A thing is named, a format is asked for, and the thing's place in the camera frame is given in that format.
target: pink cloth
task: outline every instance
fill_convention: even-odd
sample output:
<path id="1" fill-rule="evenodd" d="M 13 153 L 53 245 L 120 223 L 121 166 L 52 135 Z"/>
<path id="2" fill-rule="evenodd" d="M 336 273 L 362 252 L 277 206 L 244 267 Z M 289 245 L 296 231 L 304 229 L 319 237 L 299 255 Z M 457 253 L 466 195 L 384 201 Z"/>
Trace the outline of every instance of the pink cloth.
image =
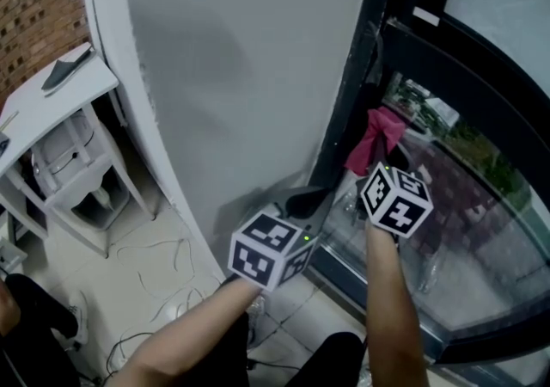
<path id="1" fill-rule="evenodd" d="M 386 149 L 389 153 L 405 133 L 405 123 L 385 107 L 369 110 L 369 127 L 367 127 L 363 139 L 347 157 L 345 162 L 347 169 L 356 175 L 366 175 L 367 168 L 372 162 L 373 144 L 380 133 L 386 136 Z"/>

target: cube with fiducial markers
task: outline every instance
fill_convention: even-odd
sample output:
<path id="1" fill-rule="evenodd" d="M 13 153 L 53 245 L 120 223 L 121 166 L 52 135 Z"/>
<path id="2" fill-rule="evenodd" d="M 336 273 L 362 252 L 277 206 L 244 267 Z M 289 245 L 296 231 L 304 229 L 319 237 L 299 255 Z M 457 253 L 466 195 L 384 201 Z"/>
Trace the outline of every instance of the cube with fiducial markers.
<path id="1" fill-rule="evenodd" d="M 433 210 L 423 181 L 382 163 L 376 165 L 361 198 L 373 225 L 405 238 L 412 236 Z"/>
<path id="2" fill-rule="evenodd" d="M 268 291 L 300 274 L 317 237 L 267 212 L 258 212 L 231 236 L 229 269 Z"/>

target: person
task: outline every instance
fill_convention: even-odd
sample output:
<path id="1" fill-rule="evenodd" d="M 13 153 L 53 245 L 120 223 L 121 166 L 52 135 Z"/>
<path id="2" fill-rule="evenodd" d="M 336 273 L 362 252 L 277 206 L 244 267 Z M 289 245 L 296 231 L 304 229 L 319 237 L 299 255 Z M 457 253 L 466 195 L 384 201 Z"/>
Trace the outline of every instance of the person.
<path id="1" fill-rule="evenodd" d="M 419 320 L 393 238 L 367 227 L 367 322 L 375 387 L 428 385 Z M 246 386 L 246 308 L 260 289 L 234 279 L 144 341 L 109 387 Z M 355 386 L 364 345 L 351 333 L 328 337 L 287 384 Z"/>
<path id="2" fill-rule="evenodd" d="M 52 329 L 80 345 L 88 341 L 87 305 L 81 292 L 67 309 L 29 277 L 0 280 L 0 385 L 77 387 L 80 378 Z"/>

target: door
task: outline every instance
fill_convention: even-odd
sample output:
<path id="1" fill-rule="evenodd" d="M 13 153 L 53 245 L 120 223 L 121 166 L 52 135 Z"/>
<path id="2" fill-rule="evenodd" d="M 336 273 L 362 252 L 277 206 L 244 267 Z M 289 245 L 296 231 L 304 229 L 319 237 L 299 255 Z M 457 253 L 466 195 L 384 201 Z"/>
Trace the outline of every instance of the door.
<path id="1" fill-rule="evenodd" d="M 396 150 L 428 182 L 435 206 L 401 242 L 426 355 L 476 384 L 534 385 L 548 368 L 549 7 L 386 0 L 363 82 L 340 91 L 312 177 L 339 188 L 315 268 L 364 305 L 357 190 L 337 167 L 362 136 L 367 108 L 384 106 L 406 123 Z M 335 138 L 341 148 L 328 150 Z"/>

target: tile floor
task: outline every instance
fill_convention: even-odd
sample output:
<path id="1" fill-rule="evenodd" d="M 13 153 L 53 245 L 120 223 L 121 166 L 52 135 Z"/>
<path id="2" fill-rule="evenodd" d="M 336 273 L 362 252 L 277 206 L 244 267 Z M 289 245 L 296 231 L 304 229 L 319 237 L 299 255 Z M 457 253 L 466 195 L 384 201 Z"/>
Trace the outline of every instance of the tile floor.
<path id="1" fill-rule="evenodd" d="M 161 197 L 149 178 L 140 185 L 156 220 L 149 221 L 131 200 L 109 231 L 112 247 L 103 259 L 60 229 L 42 242 L 32 235 L 22 241 L 29 257 L 22 271 L 53 297 L 66 303 L 81 290 L 89 303 L 90 341 L 80 358 L 105 376 L 113 345 L 139 332 L 153 332 L 211 295 L 220 282 L 211 273 L 186 224 Z M 364 337 L 364 327 L 303 276 L 267 297 L 257 347 L 250 357 L 300 367 L 331 333 L 349 330 Z M 141 342 L 123 344 L 112 358 L 118 369 Z M 258 365 L 249 373 L 252 386 L 284 385 L 295 373 Z M 439 377 L 432 386 L 450 385 Z"/>

